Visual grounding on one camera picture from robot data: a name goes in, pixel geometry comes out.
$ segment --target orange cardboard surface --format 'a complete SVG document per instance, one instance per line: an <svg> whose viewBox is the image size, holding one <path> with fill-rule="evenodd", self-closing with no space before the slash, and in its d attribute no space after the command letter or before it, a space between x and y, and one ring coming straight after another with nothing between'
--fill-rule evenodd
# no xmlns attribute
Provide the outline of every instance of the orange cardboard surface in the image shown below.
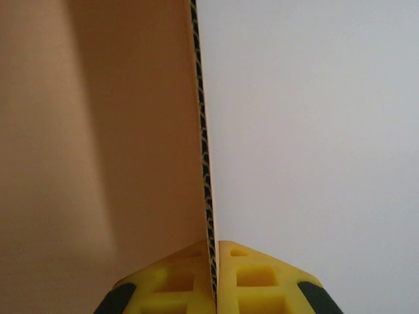
<svg viewBox="0 0 419 314"><path fill-rule="evenodd" d="M93 312L206 238L189 2L0 7L1 311Z"/></svg>

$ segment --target white wall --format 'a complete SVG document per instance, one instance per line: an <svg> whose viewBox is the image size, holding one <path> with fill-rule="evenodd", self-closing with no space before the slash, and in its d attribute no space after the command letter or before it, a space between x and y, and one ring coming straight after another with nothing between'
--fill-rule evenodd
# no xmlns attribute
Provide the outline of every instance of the white wall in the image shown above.
<svg viewBox="0 0 419 314"><path fill-rule="evenodd" d="M198 2L219 235L417 313L419 2Z"/></svg>

